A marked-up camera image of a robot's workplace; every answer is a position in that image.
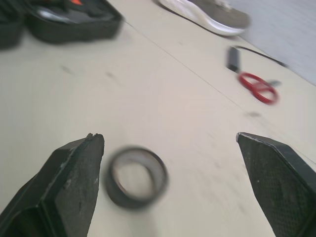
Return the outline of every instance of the beige floor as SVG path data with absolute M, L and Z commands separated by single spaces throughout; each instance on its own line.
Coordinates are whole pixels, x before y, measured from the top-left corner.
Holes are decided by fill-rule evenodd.
M 248 52 L 243 69 L 282 82 L 257 101 L 225 68 L 224 39 L 151 0 L 112 0 L 127 23 L 114 41 L 53 46 L 26 34 L 0 52 L 0 211 L 63 144 L 101 133 L 107 158 L 142 145 L 170 186 L 151 209 L 114 206 L 100 187 L 89 237 L 273 237 L 235 141 L 245 131 L 285 142 L 315 169 L 316 87 Z

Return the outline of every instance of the open case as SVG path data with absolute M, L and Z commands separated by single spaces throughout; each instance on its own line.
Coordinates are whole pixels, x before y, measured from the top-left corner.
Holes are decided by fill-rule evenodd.
M 22 26 L 50 43 L 113 38 L 122 15 L 106 0 L 0 0 L 0 47 L 18 44 Z

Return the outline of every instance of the tape roll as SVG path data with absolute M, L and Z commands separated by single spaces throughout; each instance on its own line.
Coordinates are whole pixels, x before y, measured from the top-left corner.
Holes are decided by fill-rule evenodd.
M 136 163 L 146 168 L 152 182 L 152 193 L 138 197 L 127 191 L 119 179 L 119 169 L 123 165 Z M 140 147 L 126 148 L 116 153 L 110 160 L 106 173 L 106 190 L 110 199 L 118 206 L 139 209 L 154 202 L 165 191 L 168 173 L 163 161 L 152 151 Z

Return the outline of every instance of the sneaker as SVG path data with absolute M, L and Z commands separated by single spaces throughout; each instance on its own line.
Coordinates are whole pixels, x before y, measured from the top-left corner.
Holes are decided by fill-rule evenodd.
M 249 15 L 232 8 L 225 0 L 158 1 L 174 13 L 219 35 L 239 35 L 250 25 Z

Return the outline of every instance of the red handle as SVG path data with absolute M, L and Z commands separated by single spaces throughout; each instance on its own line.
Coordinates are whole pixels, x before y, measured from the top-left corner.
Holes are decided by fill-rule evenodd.
M 245 77 L 255 79 L 258 82 L 251 84 L 250 82 L 246 80 Z M 250 73 L 241 73 L 238 78 L 239 78 L 240 83 L 243 84 L 248 90 L 250 90 L 252 94 L 254 95 L 254 97 L 256 97 L 261 102 L 271 105 L 271 104 L 274 104 L 278 100 L 277 91 L 262 78 Z M 264 92 L 264 91 L 271 92 L 273 95 L 273 98 L 268 99 L 267 97 L 264 97 L 262 94 L 260 94 L 260 92 Z

